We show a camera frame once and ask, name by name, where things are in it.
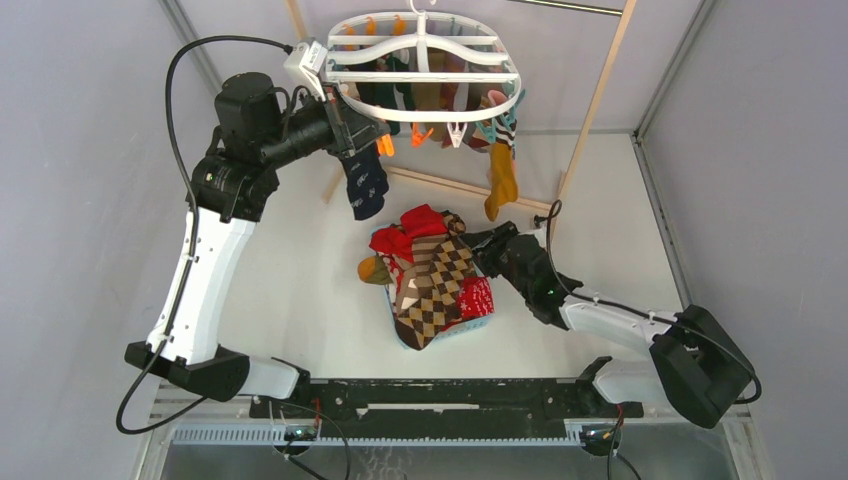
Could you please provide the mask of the brown argyle sock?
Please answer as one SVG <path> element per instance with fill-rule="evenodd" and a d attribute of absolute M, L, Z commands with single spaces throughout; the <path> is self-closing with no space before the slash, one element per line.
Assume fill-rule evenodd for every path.
<path fill-rule="evenodd" d="M 412 254 L 413 265 L 397 288 L 393 319 L 400 341 L 422 350 L 462 321 L 458 296 L 477 270 L 470 250 L 454 236 L 419 237 Z"/>

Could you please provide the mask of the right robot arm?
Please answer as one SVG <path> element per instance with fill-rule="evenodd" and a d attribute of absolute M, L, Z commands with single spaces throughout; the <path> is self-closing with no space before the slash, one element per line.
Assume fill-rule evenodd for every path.
<path fill-rule="evenodd" d="M 578 402 L 592 416 L 616 404 L 665 404 L 690 423 L 714 427 L 734 405 L 762 394 L 755 369 L 716 318 L 689 305 L 665 314 L 610 300 L 558 273 L 536 233 L 511 222 L 460 235 L 475 265 L 504 278 L 541 323 L 582 332 L 622 346 L 641 360 L 598 360 L 579 388 Z"/>

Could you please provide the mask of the orange clothes clip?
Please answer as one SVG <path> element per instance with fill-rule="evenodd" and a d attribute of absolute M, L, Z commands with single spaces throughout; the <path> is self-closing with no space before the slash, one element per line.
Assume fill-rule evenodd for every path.
<path fill-rule="evenodd" d="M 395 155 L 395 147 L 390 134 L 382 135 L 376 140 L 375 145 L 379 156 L 393 157 Z"/>

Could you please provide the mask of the navy santa sock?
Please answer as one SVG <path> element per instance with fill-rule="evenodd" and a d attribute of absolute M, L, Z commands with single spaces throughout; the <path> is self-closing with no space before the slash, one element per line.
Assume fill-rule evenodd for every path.
<path fill-rule="evenodd" d="M 389 191 L 388 176 L 383 169 L 378 148 L 369 145 L 356 155 L 343 159 L 346 193 L 356 221 L 377 215 L 385 206 Z"/>

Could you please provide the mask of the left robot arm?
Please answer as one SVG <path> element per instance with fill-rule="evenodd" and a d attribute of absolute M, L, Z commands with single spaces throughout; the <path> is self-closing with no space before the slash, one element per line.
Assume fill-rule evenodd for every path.
<path fill-rule="evenodd" d="M 263 73 L 236 75 L 215 98 L 217 144 L 189 178 L 186 239 L 160 320 L 126 347 L 124 360 L 201 397 L 272 397 L 290 417 L 311 407 L 305 371 L 279 359 L 223 347 L 219 323 L 239 258 L 278 189 L 278 169 L 324 150 L 347 160 L 388 134 L 388 125 L 351 108 L 325 84 L 294 113 L 278 102 L 282 88 Z"/>

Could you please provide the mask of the white round clip hanger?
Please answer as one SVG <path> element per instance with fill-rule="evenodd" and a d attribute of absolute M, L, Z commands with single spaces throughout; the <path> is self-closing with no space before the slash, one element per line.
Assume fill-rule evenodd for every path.
<path fill-rule="evenodd" d="M 375 12 L 343 20 L 327 36 L 324 78 L 361 89 L 384 85 L 497 87 L 506 100 L 465 111 L 379 106 L 347 94 L 355 111 L 400 123 L 469 124 L 512 113 L 525 93 L 519 70 L 498 34 L 455 13 L 418 9 Z"/>

